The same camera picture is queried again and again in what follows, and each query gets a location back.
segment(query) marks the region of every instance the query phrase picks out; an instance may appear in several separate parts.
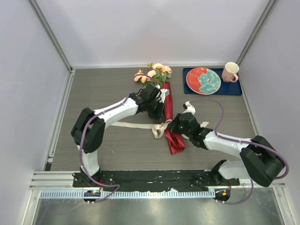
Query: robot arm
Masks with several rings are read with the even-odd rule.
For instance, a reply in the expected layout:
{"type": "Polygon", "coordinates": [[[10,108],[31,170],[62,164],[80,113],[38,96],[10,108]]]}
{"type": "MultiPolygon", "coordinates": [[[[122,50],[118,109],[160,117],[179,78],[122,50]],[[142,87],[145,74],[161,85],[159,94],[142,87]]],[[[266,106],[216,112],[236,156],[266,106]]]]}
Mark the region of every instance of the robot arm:
{"type": "MultiPolygon", "coordinates": [[[[71,132],[78,147],[86,123],[93,116],[110,109],[109,112],[99,115],[92,121],[83,141],[82,161],[87,172],[94,180],[99,180],[98,172],[100,167],[98,165],[97,150],[102,143],[104,130],[114,122],[144,111],[148,113],[150,118],[165,122],[164,102],[168,94],[169,91],[166,89],[160,90],[152,85],[148,85],[137,93],[131,93],[123,105],[120,103],[123,103],[124,100],[107,108],[95,111],[86,108],[81,112],[71,132]]],[[[256,142],[272,148],[263,137],[256,136],[254,139],[239,139],[222,135],[223,138],[220,138],[219,134],[217,136],[212,129],[201,127],[194,117],[195,108],[189,102],[184,104],[184,108],[186,109],[184,113],[178,113],[168,125],[171,132],[187,137],[198,148],[222,151],[241,159],[238,162],[220,161],[212,169],[212,171],[215,171],[216,183],[222,183],[224,179],[251,177],[259,185],[268,187],[284,168],[283,162],[274,153],[248,143],[241,143],[242,141],[256,142]],[[225,140],[224,137],[238,141],[225,140]]]]}
{"type": "Polygon", "coordinates": [[[71,135],[79,149],[79,143],[83,135],[83,129],[87,121],[106,109],[112,109],[107,113],[99,115],[92,121],[92,126],[88,128],[83,143],[82,161],[89,175],[94,176],[99,170],[97,158],[97,150],[100,147],[104,135],[104,130],[114,122],[117,122],[127,116],[132,116],[140,112],[147,111],[148,116],[152,119],[164,122],[165,97],[169,95],[169,90],[158,89],[152,85],[148,85],[145,89],[139,90],[138,93],[131,93],[127,101],[125,99],[103,109],[92,111],[85,108],[77,122],[75,123],[71,135]]]}
{"type": "Polygon", "coordinates": [[[264,148],[249,144],[254,142],[273,149],[270,143],[261,136],[249,139],[216,134],[212,129],[201,127],[191,112],[178,113],[168,128],[173,133],[187,136],[198,148],[222,151],[242,160],[237,162],[220,161],[213,168],[217,180],[248,179],[250,177],[257,184],[268,187],[284,168],[284,163],[277,155],[264,148]]]}

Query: blue placemat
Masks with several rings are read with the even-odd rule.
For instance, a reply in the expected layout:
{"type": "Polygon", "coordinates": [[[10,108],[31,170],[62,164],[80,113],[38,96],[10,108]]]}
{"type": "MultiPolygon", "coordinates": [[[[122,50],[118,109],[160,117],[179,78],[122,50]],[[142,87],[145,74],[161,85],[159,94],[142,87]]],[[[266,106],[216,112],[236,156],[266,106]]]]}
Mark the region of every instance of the blue placemat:
{"type": "MultiPolygon", "coordinates": [[[[183,68],[183,89],[185,94],[194,94],[199,95],[198,93],[193,92],[187,84],[186,77],[188,72],[194,68],[183,68]]],[[[218,74],[221,78],[223,69],[211,69],[218,74]]],[[[242,88],[240,87],[240,81],[237,82],[224,82],[221,78],[221,87],[217,92],[213,93],[213,95],[242,95],[242,88]]]]}

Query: white ribbon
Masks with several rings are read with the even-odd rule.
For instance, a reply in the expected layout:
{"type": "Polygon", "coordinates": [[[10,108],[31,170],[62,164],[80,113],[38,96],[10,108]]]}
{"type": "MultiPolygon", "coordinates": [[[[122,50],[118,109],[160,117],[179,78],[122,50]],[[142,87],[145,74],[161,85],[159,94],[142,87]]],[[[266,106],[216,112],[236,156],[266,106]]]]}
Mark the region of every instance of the white ribbon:
{"type": "Polygon", "coordinates": [[[161,124],[140,124],[140,123],[125,123],[125,122],[115,122],[112,126],[116,127],[127,127],[127,128],[140,128],[140,129],[151,129],[154,137],[156,139],[161,138],[164,135],[165,130],[168,127],[168,124],[171,123],[172,120],[166,120],[161,124]]]}

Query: black mounting plate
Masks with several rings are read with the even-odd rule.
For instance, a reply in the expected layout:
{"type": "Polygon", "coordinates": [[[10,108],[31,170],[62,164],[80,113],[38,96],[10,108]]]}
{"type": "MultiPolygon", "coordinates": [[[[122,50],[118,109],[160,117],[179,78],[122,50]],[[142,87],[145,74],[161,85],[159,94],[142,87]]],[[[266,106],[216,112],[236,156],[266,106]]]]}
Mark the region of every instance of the black mounting plate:
{"type": "MultiPolygon", "coordinates": [[[[99,187],[92,181],[82,179],[82,173],[74,173],[73,187],[99,187]]],[[[120,184],[119,191],[161,192],[171,188],[180,192],[207,191],[207,186],[228,186],[228,180],[218,182],[213,172],[204,170],[153,170],[153,171],[100,171],[99,181],[104,184],[120,184]]],[[[230,180],[232,186],[240,185],[239,179],[230,180]]],[[[114,187],[104,188],[113,191],[114,187]]]]}

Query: white enclosure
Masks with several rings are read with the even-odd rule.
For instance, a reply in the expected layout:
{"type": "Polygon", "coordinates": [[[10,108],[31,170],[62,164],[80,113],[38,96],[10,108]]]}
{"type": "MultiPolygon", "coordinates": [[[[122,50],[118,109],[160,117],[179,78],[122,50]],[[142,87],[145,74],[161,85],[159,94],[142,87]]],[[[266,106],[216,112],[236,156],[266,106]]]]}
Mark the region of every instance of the white enclosure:
{"type": "Polygon", "coordinates": [[[21,224],[42,170],[68,71],[29,3],[0,2],[1,224],[21,224]]]}
{"type": "Polygon", "coordinates": [[[37,0],[73,67],[236,61],[268,0],[37,0]]]}
{"type": "Polygon", "coordinates": [[[279,1],[240,66],[259,133],[290,164],[285,182],[297,210],[300,208],[300,26],[295,23],[300,20],[299,8],[299,1],[279,1]]]}
{"type": "Polygon", "coordinates": [[[43,169],[58,121],[70,76],[66,65],[222,66],[243,59],[249,112],[259,134],[290,163],[285,182],[299,211],[300,3],[279,0],[256,33],[270,2],[275,0],[1,1],[1,222],[21,224],[33,172],[43,169]]]}

